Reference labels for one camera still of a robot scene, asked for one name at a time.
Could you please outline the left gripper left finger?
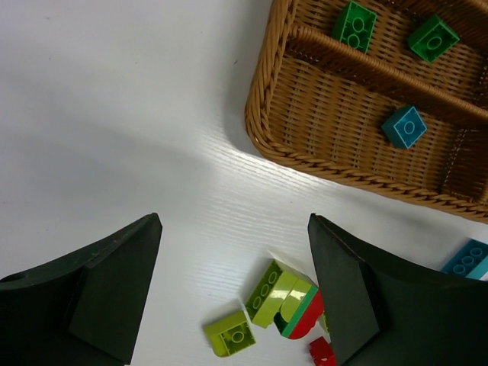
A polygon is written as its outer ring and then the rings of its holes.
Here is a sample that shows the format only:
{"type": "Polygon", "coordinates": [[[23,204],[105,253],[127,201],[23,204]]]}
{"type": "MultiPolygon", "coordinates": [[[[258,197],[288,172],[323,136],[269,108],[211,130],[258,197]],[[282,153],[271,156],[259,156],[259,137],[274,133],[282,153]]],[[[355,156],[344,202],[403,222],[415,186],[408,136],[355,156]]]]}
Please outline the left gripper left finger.
{"type": "Polygon", "coordinates": [[[129,365],[159,251],[148,214],[1,280],[3,365],[129,365]]]}

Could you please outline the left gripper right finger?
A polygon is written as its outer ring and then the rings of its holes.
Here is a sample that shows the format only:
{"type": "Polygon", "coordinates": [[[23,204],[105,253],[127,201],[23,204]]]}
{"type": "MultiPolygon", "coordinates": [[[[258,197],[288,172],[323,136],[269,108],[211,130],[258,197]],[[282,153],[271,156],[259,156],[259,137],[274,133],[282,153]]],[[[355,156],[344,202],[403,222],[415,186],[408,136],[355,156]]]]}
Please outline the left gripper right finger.
{"type": "Polygon", "coordinates": [[[487,284],[422,267],[312,214],[310,249],[340,365],[485,365],[487,284]]]}

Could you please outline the small lime square lego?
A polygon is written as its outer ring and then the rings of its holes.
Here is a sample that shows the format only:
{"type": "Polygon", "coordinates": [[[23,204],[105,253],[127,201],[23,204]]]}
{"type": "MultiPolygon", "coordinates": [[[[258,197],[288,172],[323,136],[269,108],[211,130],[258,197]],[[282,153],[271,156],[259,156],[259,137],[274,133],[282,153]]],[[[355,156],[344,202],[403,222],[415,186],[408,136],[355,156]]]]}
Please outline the small lime square lego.
{"type": "Polygon", "coordinates": [[[318,319],[319,324],[326,334],[329,334],[329,327],[327,325],[326,314],[322,313],[318,319]]]}

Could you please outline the long teal lego stack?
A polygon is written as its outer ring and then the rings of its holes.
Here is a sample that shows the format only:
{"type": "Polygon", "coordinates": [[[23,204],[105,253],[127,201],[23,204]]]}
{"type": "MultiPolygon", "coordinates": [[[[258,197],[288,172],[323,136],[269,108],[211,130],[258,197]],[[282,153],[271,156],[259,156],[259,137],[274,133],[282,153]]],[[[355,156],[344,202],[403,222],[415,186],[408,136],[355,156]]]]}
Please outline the long teal lego stack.
{"type": "Polygon", "coordinates": [[[441,272],[487,281],[487,244],[475,239],[467,243],[441,268],[441,272]]]}

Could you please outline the small teal lego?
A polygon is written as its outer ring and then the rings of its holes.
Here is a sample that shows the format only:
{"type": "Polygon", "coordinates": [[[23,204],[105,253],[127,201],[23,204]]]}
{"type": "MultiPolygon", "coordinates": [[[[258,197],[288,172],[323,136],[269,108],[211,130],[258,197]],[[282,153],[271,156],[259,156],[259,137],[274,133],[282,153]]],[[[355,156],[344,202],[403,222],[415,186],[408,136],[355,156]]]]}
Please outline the small teal lego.
{"type": "Polygon", "coordinates": [[[411,148],[427,131],[427,126],[414,106],[395,111],[381,126],[387,139],[399,149],[411,148]]]}

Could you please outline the dark green square lego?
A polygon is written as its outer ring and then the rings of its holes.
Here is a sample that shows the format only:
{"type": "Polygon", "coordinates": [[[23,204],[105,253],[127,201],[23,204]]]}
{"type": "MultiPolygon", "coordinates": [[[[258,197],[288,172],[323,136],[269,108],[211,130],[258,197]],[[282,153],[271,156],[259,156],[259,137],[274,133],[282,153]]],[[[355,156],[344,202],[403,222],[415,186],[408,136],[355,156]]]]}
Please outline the dark green square lego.
{"type": "Polygon", "coordinates": [[[433,14],[407,39],[409,48],[422,60],[433,63],[460,41],[458,34],[433,14]]]}

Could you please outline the green two-stud lego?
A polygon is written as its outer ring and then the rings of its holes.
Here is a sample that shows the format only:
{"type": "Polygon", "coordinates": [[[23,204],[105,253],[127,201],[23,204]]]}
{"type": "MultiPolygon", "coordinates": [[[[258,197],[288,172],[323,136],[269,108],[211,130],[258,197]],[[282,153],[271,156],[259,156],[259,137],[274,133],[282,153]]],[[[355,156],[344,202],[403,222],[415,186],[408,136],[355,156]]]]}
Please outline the green two-stud lego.
{"type": "Polygon", "coordinates": [[[332,37],[362,53],[369,50],[377,14],[357,2],[350,1],[336,19],[332,37]]]}

